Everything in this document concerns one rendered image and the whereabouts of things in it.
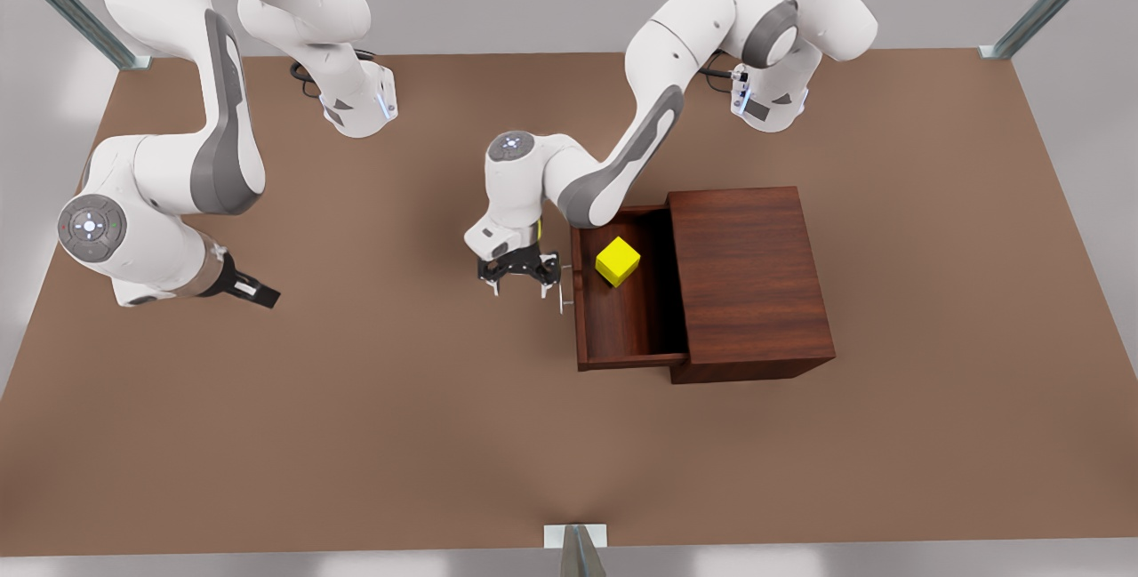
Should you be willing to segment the yellow cube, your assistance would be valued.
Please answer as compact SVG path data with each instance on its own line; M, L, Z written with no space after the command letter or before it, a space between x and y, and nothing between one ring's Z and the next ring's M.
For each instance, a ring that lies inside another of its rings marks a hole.
M595 269L610 286L618 288L638 267L640 262L641 253L622 240L622 237L616 236L595 257Z

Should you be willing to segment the dark wooden cabinet box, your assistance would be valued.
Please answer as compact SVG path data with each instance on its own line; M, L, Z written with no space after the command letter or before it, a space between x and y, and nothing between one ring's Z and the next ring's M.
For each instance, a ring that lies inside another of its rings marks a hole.
M688 343L673 384L789 379L834 358L795 188L678 191L667 204Z

